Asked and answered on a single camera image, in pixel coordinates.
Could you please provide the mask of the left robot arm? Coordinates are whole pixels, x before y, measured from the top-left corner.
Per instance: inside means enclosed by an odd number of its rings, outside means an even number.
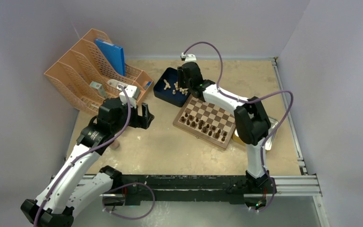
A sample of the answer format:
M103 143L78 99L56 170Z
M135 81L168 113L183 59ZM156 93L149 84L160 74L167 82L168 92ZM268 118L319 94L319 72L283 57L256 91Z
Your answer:
M87 170L125 129L147 129L154 119L148 105L142 103L142 115L130 99L108 98L77 139L70 157L50 184L35 199L26 199L21 211L35 227L70 227L74 219L104 192L117 193L123 188L122 173L105 166L92 181L78 187Z

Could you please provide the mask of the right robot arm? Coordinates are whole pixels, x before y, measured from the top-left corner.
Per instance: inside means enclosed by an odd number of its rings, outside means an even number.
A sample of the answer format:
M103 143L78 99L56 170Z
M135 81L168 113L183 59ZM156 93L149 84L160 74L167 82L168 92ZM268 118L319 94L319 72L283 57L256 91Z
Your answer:
M245 143L247 154L247 188L259 192L265 184L275 186L265 162L264 144L269 138L271 122L258 97L239 97L222 89L218 83L204 79L196 62L190 61L177 68L179 85L193 97L214 104L231 113L238 136Z

